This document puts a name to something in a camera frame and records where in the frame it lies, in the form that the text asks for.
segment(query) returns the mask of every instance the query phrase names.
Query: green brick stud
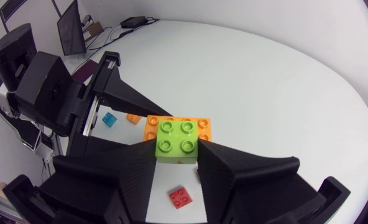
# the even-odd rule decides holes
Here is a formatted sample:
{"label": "green brick stud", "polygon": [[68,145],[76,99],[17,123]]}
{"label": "green brick stud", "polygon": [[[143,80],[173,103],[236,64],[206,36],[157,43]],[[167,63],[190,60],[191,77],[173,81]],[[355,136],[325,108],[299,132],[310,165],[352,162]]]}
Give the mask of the green brick stud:
{"label": "green brick stud", "polygon": [[195,164],[198,128],[195,121],[159,121],[155,156],[158,162]]}

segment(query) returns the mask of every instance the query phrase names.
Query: white table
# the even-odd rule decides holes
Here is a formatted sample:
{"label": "white table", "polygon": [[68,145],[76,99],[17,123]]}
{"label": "white table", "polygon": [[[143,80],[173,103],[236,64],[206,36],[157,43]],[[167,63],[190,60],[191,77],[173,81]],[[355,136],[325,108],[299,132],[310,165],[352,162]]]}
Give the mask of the white table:
{"label": "white table", "polygon": [[[257,35],[189,22],[160,21],[103,50],[119,52],[122,79],[169,113],[211,118],[213,142],[295,156],[298,173],[316,190],[326,177],[337,178],[351,194],[330,223],[352,223],[360,214],[368,199],[368,109],[328,67]],[[72,72],[88,55],[65,64]],[[101,121],[106,112],[118,118],[112,128]],[[101,107],[93,135],[133,144],[144,124]],[[193,202],[176,210],[168,192],[181,185]],[[147,221],[206,221],[196,165],[157,164]]]}

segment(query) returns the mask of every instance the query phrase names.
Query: metal frame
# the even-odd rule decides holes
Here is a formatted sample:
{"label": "metal frame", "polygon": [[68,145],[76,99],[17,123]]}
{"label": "metal frame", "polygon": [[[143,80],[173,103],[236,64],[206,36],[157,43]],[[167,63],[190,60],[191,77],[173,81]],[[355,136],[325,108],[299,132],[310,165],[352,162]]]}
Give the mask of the metal frame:
{"label": "metal frame", "polygon": [[4,17],[4,14],[2,12],[2,10],[12,2],[13,0],[7,0],[6,3],[3,4],[3,6],[0,8],[0,18],[2,20],[4,29],[6,30],[6,32],[9,32],[9,29],[7,28],[6,22],[8,19],[10,19],[10,17],[23,5],[23,3],[25,3],[27,0],[22,0],[22,2],[13,10],[13,12],[11,14],[9,14],[9,16]]}

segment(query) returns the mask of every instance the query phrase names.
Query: small orange lego brick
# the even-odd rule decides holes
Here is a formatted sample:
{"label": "small orange lego brick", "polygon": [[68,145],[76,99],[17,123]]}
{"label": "small orange lego brick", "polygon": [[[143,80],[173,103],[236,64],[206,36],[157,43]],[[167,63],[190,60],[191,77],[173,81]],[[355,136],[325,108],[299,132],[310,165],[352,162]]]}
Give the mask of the small orange lego brick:
{"label": "small orange lego brick", "polygon": [[128,119],[133,124],[138,124],[139,121],[141,120],[141,116],[137,116],[137,115],[134,115],[134,114],[127,114],[126,119]]}
{"label": "small orange lego brick", "polygon": [[172,117],[172,116],[156,116],[148,115],[147,122],[144,128],[143,141],[155,139],[158,132],[159,121],[196,121],[198,128],[198,138],[211,141],[211,128],[209,118],[185,118],[185,117]]}

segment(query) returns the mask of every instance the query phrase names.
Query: cable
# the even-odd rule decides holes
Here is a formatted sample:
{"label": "cable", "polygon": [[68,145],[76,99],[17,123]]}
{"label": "cable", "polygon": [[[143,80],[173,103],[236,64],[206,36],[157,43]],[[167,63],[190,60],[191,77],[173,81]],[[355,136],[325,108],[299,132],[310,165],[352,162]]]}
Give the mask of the cable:
{"label": "cable", "polygon": [[52,171],[50,171],[50,164],[47,164],[47,169],[48,169],[48,176],[51,177],[52,176]]}
{"label": "cable", "polygon": [[52,131],[52,134],[47,136],[47,139],[50,140],[53,137],[54,131]]}
{"label": "cable", "polygon": [[110,40],[110,41],[113,41],[112,36],[114,35],[114,33],[116,33],[116,31],[121,30],[121,29],[122,29],[122,27],[121,27],[121,28],[119,28],[119,29],[117,29],[117,30],[115,30],[115,31],[111,34],[111,36],[109,36],[109,40]]}
{"label": "cable", "polygon": [[87,50],[96,50],[95,52],[93,52],[84,62],[82,62],[82,63],[80,63],[80,65],[78,65],[76,68],[75,68],[75,70],[72,72],[72,74],[74,74],[77,70],[78,70],[78,68],[80,68],[83,64],[85,64],[95,53],[97,53],[100,49],[102,49],[103,47],[105,47],[105,46],[108,46],[109,44],[111,44],[111,43],[113,43],[113,42],[115,42],[115,41],[117,41],[117,40],[119,40],[119,39],[121,39],[122,37],[124,37],[125,35],[127,35],[127,34],[130,34],[130,33],[132,33],[133,31],[135,31],[135,30],[137,30],[137,29],[140,29],[141,27],[143,27],[143,26],[147,26],[147,25],[151,25],[151,24],[153,24],[153,23],[155,23],[155,22],[157,22],[157,21],[159,21],[159,19],[155,19],[155,18],[153,18],[153,17],[147,17],[146,18],[146,21],[148,22],[148,23],[146,23],[146,24],[142,24],[142,25],[140,25],[140,26],[138,26],[138,27],[136,27],[136,28],[133,28],[133,29],[131,29],[131,30],[128,30],[128,31],[125,31],[125,32],[123,32],[123,33],[121,33],[121,34],[119,34],[119,37],[117,37],[117,38],[115,38],[115,39],[111,39],[111,37],[112,37],[112,34],[114,34],[115,32],[116,32],[116,30],[113,32],[113,30],[114,29],[112,29],[110,32],[109,32],[109,34],[108,34],[108,36],[107,36],[107,39],[105,40],[105,42],[104,42],[104,44],[101,46],[101,47],[96,47],[96,48],[93,48],[93,49],[87,49]]}
{"label": "cable", "polygon": [[42,166],[42,175],[41,175],[41,178],[42,178],[42,183],[43,183],[43,171],[46,168],[46,164],[45,164],[45,159],[42,159],[42,160],[43,160],[43,166]]}
{"label": "cable", "polygon": [[117,40],[119,40],[119,39],[123,38],[125,35],[130,34],[130,33],[132,33],[133,31],[135,31],[135,30],[137,30],[137,29],[140,29],[140,28],[141,28],[141,27],[143,27],[143,26],[151,25],[151,24],[153,24],[153,23],[155,23],[155,22],[157,22],[157,21],[159,21],[159,20],[158,20],[158,19],[154,19],[154,21],[153,21],[153,22],[150,22],[149,20],[147,20],[147,22],[148,22],[148,23],[146,23],[146,24],[142,24],[142,25],[140,25],[140,26],[138,26],[138,27],[136,27],[136,28],[133,28],[133,29],[128,30],[128,31],[125,31],[125,32],[121,33],[121,34],[119,35],[119,37],[118,37],[118,38],[113,39],[111,42],[109,42],[109,43],[107,43],[107,44],[104,44],[104,45],[103,45],[103,46],[101,46],[101,47],[97,47],[97,48],[93,48],[93,49],[89,49],[89,50],[98,50],[98,49],[102,49],[103,47],[108,46],[109,44],[111,44],[111,43],[113,43],[113,42],[115,42],[115,41],[117,41]]}
{"label": "cable", "polygon": [[89,46],[86,47],[86,50],[91,46],[91,44],[93,44],[94,41],[96,41],[96,39],[100,36],[100,34],[102,34],[108,28],[113,29],[112,27],[105,27],[99,34],[97,34],[97,36],[94,38],[94,40],[91,41],[91,43],[89,44]]}

